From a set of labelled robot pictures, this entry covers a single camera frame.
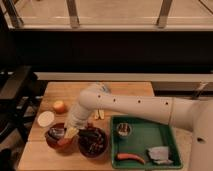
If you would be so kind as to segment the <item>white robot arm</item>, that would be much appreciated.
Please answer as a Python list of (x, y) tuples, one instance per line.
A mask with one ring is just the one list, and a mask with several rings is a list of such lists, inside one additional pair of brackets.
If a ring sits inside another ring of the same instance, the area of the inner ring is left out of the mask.
[(84, 88), (70, 108), (65, 127), (82, 129), (96, 109), (116, 111), (193, 133), (188, 171), (213, 171), (213, 100), (116, 95), (104, 84)]

